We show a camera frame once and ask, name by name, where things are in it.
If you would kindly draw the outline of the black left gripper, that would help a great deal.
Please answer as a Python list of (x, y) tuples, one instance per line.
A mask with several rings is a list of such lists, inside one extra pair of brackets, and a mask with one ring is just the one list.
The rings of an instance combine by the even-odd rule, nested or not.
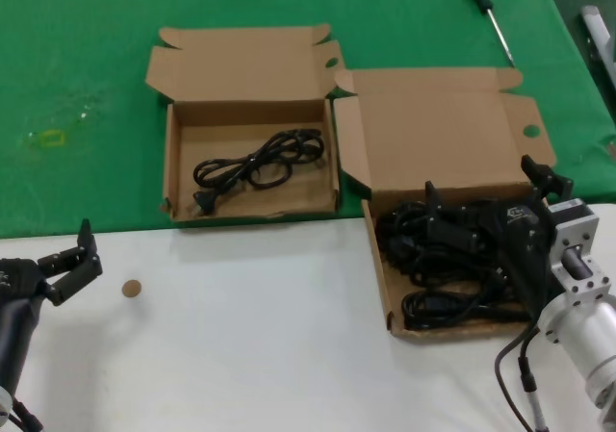
[(89, 285), (103, 272), (90, 221), (84, 219), (75, 247), (38, 260), (1, 260), (1, 387), (15, 392), (33, 333), (39, 323), (47, 272), (67, 272), (48, 288), (54, 306)]

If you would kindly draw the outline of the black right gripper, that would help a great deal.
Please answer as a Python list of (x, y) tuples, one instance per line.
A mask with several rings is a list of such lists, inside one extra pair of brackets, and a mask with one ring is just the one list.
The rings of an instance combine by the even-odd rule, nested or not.
[(480, 198), (466, 205), (447, 206), (434, 185), (424, 185), (426, 239), (466, 254), (494, 254), (514, 290), (533, 318), (547, 305), (551, 288), (550, 251), (553, 226), (543, 199), (572, 196), (573, 180), (549, 165), (522, 157), (522, 171), (532, 185), (524, 198)]

